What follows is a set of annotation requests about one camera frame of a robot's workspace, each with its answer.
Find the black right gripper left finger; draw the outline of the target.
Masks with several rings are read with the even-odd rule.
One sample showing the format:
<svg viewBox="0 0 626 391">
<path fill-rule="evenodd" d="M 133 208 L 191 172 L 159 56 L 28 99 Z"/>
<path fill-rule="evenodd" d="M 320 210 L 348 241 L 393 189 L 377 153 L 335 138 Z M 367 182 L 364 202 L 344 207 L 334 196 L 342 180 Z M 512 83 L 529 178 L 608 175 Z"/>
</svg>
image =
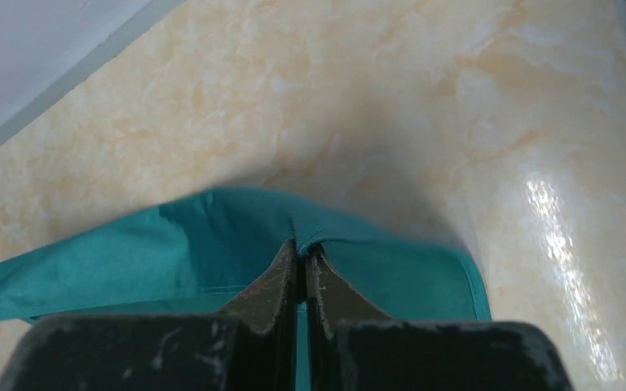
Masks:
<svg viewBox="0 0 626 391">
<path fill-rule="evenodd" d="M 297 279 L 287 241 L 212 313 L 46 317 L 17 345 L 0 390 L 291 390 Z"/>
</svg>

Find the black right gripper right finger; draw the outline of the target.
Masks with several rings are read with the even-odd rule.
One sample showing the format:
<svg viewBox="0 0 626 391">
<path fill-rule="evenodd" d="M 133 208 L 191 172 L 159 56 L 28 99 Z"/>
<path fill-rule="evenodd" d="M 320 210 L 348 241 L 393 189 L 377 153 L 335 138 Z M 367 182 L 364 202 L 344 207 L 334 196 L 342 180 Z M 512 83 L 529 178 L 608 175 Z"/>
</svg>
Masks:
<svg viewBox="0 0 626 391">
<path fill-rule="evenodd" d="M 306 261 L 314 390 L 570 390 L 553 342 L 515 322 L 395 319 L 363 297 L 321 246 Z"/>
</svg>

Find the teal cloth napkin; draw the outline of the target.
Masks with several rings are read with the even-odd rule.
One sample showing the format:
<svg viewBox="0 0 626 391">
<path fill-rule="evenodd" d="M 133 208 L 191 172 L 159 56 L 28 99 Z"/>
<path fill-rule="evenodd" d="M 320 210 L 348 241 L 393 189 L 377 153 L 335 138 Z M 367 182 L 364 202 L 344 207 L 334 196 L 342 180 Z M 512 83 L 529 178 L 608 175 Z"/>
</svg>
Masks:
<svg viewBox="0 0 626 391">
<path fill-rule="evenodd" d="M 301 196 L 220 187 L 0 262 L 0 321 L 50 314 L 200 313 L 262 275 L 285 242 L 321 246 L 390 316 L 490 320 L 482 276 L 456 246 L 415 241 Z"/>
</svg>

